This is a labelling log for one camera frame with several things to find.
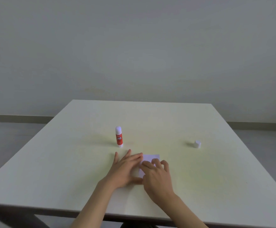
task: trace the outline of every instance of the white table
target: white table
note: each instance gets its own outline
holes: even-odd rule
[[[276,227],[275,181],[211,104],[72,100],[0,169],[0,209],[75,217],[128,149],[168,161],[174,191],[208,225]],[[117,218],[170,224],[143,186],[114,192],[106,219]]]

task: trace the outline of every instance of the table leg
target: table leg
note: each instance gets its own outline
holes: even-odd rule
[[[22,214],[0,210],[0,222],[11,228],[49,228],[34,214]]]

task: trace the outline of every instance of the red glue stick label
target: red glue stick label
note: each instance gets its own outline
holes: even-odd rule
[[[122,145],[123,144],[122,134],[119,134],[119,135],[116,134],[116,139],[117,139],[117,144],[118,145]]]

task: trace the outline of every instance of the left hand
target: left hand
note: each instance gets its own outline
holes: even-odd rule
[[[132,150],[129,149],[120,161],[118,161],[118,152],[115,152],[113,165],[104,177],[113,189],[124,187],[129,183],[142,184],[143,179],[132,176],[131,170],[143,160],[143,153],[131,155],[131,152]]]

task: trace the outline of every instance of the white cap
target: white cap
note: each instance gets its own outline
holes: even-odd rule
[[[117,134],[117,135],[122,134],[122,131],[121,131],[121,127],[120,127],[120,126],[117,126],[117,127],[115,128],[115,131],[116,131],[116,134]]]
[[[200,148],[200,147],[201,147],[201,141],[196,140],[196,141],[194,142],[194,147],[195,147],[195,148]]]

